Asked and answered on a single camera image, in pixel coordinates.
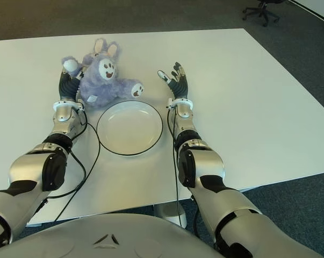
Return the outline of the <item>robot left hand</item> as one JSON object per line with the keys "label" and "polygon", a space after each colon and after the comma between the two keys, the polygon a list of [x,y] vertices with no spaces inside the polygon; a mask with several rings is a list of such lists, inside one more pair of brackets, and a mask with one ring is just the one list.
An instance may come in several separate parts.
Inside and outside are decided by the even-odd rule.
{"label": "robot left hand", "polygon": [[59,80],[60,100],[70,99],[77,101],[77,93],[79,92],[80,82],[84,77],[84,68],[82,68],[75,77],[72,77],[65,69],[62,70]]}

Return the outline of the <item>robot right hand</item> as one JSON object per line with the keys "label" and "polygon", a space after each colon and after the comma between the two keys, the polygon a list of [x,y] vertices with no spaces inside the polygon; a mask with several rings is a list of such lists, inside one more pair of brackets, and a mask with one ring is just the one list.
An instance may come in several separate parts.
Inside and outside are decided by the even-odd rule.
{"label": "robot right hand", "polygon": [[158,70],[157,75],[161,78],[171,90],[175,99],[188,97],[188,82],[182,65],[178,62],[173,66],[171,72],[174,78],[170,78],[164,71]]}

